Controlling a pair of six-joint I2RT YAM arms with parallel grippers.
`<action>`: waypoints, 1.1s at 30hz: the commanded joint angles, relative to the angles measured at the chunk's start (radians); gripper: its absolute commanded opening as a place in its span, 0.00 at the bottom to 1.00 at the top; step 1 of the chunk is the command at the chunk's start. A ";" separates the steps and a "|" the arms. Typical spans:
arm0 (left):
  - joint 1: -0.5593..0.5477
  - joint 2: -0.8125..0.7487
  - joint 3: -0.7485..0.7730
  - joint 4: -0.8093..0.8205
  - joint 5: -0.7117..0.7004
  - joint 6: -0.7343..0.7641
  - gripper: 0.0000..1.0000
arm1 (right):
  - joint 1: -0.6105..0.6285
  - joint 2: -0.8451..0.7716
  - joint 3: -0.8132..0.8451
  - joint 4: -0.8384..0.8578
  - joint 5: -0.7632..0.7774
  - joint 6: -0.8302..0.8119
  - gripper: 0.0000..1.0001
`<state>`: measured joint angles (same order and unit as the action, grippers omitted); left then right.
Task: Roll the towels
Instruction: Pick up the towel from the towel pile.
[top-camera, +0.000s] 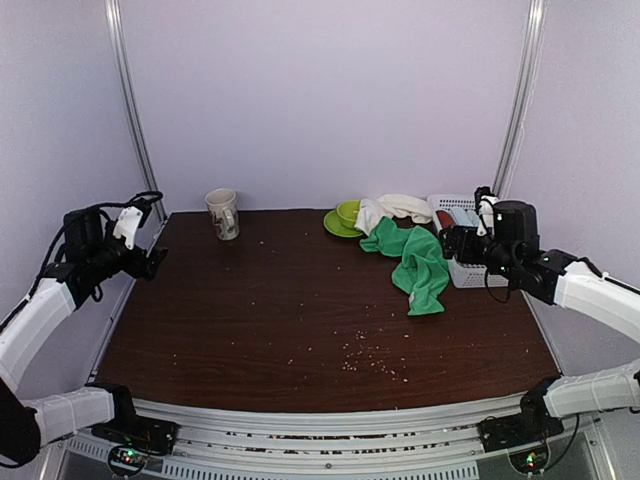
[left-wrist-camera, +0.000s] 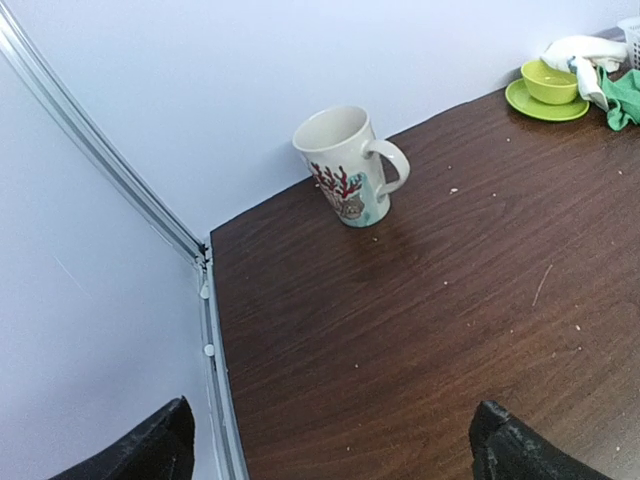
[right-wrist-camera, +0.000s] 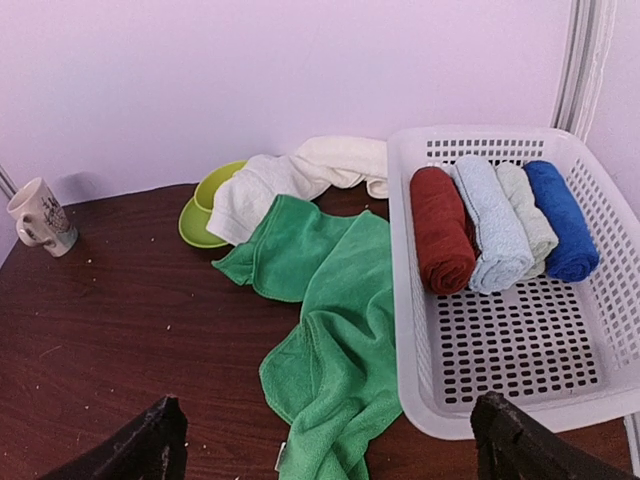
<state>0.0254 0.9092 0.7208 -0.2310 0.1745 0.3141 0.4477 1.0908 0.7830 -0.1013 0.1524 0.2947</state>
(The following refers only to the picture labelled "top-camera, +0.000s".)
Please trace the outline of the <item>green microfiber towel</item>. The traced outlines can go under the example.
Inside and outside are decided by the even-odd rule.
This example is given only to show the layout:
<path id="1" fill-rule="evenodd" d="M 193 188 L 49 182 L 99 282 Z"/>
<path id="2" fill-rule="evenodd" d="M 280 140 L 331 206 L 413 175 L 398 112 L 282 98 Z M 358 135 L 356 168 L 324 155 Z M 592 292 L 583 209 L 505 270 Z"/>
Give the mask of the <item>green microfiber towel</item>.
<path id="1" fill-rule="evenodd" d="M 409 316 L 444 311 L 439 296 L 447 288 L 450 274 L 439 240 L 433 233 L 421 226 L 400 228 L 392 219 L 384 217 L 359 244 L 366 253 L 399 260 L 391 281 L 408 295 Z"/>

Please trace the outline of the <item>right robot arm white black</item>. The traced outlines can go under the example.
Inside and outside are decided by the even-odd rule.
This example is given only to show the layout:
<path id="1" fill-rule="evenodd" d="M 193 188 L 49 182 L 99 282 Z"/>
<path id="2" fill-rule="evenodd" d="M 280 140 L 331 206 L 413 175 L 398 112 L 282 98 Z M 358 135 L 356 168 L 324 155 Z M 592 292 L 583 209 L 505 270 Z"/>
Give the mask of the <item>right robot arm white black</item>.
<path id="1" fill-rule="evenodd" d="M 445 223 L 438 236 L 447 260 L 484 267 L 551 306 L 586 315 L 633 341 L 639 339 L 639 290 L 599 270 L 586 257 L 543 250 L 533 205 L 500 200 L 488 190 L 475 198 L 475 226 Z M 639 363 L 579 375 L 545 379 L 520 401 L 512 430 L 530 442 L 554 422 L 594 411 L 638 409 Z"/>

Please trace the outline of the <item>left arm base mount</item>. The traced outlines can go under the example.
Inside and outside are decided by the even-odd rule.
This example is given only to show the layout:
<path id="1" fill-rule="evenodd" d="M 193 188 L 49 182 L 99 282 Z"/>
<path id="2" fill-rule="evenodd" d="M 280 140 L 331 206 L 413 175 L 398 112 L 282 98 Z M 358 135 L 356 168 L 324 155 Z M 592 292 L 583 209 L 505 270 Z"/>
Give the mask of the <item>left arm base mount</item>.
<path id="1" fill-rule="evenodd" d="M 166 456 L 173 452 L 178 429 L 175 422 L 136 417 L 132 422 L 111 420 L 94 425 L 91 434 L 147 454 Z"/>

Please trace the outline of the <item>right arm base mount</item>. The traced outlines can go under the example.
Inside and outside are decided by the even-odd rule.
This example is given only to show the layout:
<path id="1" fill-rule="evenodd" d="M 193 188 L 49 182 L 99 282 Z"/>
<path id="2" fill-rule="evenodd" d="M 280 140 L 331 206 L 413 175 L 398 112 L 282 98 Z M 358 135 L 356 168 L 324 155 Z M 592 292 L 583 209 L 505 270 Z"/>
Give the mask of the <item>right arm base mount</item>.
<path id="1" fill-rule="evenodd" d="M 552 418 L 542 426 L 531 426 L 520 414 L 489 417 L 477 427 L 486 453 L 544 442 L 564 432 L 564 425 L 559 419 Z"/>

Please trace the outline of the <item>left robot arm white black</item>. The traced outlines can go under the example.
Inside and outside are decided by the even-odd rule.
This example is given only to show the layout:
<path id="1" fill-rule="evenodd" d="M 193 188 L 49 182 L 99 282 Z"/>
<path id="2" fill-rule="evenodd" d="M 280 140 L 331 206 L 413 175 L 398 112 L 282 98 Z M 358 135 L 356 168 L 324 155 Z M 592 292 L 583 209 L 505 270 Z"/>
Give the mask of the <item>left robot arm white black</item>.
<path id="1" fill-rule="evenodd" d="M 114 221 L 104 205 L 68 213 L 55 242 L 61 254 L 47 254 L 34 284 L 1 322 L 1 465 L 20 468 L 40 449 L 86 427 L 104 429 L 123 444 L 137 442 L 146 419 L 137 414 L 123 385 L 88 384 L 75 391 L 21 400 L 17 391 L 27 367 L 50 335 L 87 299 L 98 300 L 102 283 L 124 272 L 152 280 L 166 251 L 135 243 L 151 210 L 149 202 L 121 205 Z"/>

